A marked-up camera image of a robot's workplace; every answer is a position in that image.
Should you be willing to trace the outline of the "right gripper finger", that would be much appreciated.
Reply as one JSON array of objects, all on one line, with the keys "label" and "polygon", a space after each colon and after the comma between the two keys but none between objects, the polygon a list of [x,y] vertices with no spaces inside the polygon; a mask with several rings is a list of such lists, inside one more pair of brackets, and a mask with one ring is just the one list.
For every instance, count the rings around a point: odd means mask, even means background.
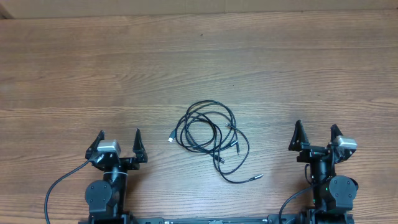
[{"label": "right gripper finger", "polygon": [[338,128],[336,124],[333,124],[330,128],[331,130],[331,138],[330,142],[332,145],[339,146],[340,145],[340,139],[343,136],[342,132]]},{"label": "right gripper finger", "polygon": [[289,144],[288,150],[290,151],[303,151],[307,150],[310,146],[307,134],[301,120],[297,120],[295,124],[294,134]]}]

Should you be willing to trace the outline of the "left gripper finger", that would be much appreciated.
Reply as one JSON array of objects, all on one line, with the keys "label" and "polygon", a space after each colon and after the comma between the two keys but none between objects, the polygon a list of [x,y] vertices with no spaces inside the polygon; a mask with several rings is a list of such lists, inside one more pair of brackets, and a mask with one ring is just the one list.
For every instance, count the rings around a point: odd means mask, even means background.
[{"label": "left gripper finger", "polygon": [[148,156],[147,156],[144,144],[142,142],[140,129],[136,130],[136,135],[135,135],[132,151],[136,155],[136,161],[138,163],[146,163],[148,161]]},{"label": "left gripper finger", "polygon": [[104,140],[104,131],[101,130],[97,135],[96,139],[89,146],[89,148],[85,152],[85,159],[90,159],[94,152],[98,150],[98,145],[100,141]]}]

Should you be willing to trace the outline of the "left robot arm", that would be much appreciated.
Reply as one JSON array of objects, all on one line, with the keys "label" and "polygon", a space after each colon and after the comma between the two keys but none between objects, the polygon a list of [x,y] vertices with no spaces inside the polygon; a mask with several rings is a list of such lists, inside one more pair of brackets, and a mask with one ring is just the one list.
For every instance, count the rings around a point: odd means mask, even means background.
[{"label": "left robot arm", "polygon": [[124,209],[127,191],[127,173],[140,169],[148,161],[141,132],[136,131],[133,157],[121,157],[117,140],[106,140],[104,131],[86,150],[85,158],[103,172],[103,178],[87,186],[85,200],[89,206],[88,223],[137,223],[134,215]]}]

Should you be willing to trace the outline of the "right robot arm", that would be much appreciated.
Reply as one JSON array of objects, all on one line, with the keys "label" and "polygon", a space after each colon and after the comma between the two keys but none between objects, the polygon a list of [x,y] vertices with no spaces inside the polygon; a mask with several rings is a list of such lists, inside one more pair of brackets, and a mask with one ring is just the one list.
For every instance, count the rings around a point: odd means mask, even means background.
[{"label": "right robot arm", "polygon": [[[331,128],[330,142],[326,146],[310,144],[301,120],[295,124],[294,134],[289,144],[290,151],[299,153],[296,160],[305,164],[305,178],[309,183],[288,198],[278,214],[280,223],[353,223],[348,212],[353,209],[359,185],[351,177],[337,175],[335,165],[347,161],[357,150],[357,142],[342,134],[336,124]],[[294,198],[312,191],[313,206],[303,209],[294,219],[282,220],[285,206]]]}]

